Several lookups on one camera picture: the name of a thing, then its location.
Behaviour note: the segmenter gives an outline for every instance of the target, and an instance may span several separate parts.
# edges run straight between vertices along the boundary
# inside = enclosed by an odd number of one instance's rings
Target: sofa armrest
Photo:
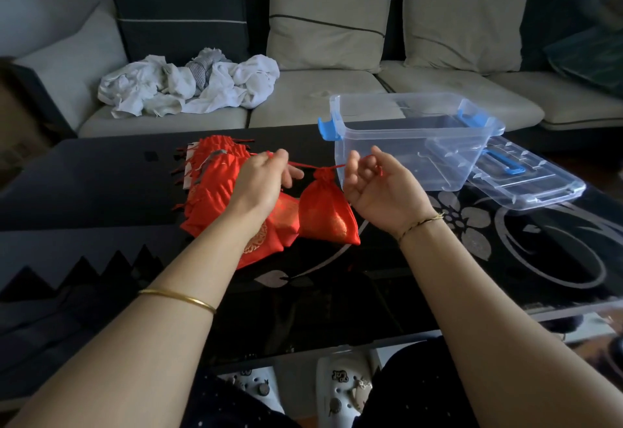
[[[13,61],[11,69],[65,136],[99,107],[100,78],[128,62],[112,12],[100,5],[74,35]]]

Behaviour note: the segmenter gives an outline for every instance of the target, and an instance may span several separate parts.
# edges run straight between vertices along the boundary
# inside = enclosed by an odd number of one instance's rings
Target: forearm
[[[244,217],[223,214],[150,287],[217,307],[249,232]],[[177,427],[212,320],[206,309],[183,301],[138,297],[35,394],[11,426]]]
[[[621,425],[619,391],[516,306],[443,221],[401,249],[481,426]]]

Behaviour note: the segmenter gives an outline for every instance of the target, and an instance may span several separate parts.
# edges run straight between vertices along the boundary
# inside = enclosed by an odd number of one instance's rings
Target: pile of red bags
[[[197,237],[229,203],[241,166],[251,157],[242,141],[212,135],[193,146],[186,176],[191,180],[181,227]],[[335,183],[334,167],[311,167],[314,182],[300,199],[281,192],[275,208],[247,243],[238,269],[292,245],[297,236],[341,244],[360,243],[357,221]]]

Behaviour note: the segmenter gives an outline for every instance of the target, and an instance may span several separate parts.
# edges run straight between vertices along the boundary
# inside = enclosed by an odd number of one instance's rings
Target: gold embroidered emblem
[[[260,230],[253,236],[247,245],[244,248],[244,253],[249,254],[250,252],[255,251],[259,248],[265,241],[266,235],[268,234],[268,227],[266,226],[266,221],[262,223]]]

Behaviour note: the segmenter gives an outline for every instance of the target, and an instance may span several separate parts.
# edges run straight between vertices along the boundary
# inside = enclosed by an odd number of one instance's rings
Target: black pants
[[[198,371],[183,428],[298,427],[259,400]],[[353,428],[401,426],[477,427],[478,423],[442,337],[395,353],[373,377],[373,389]]]

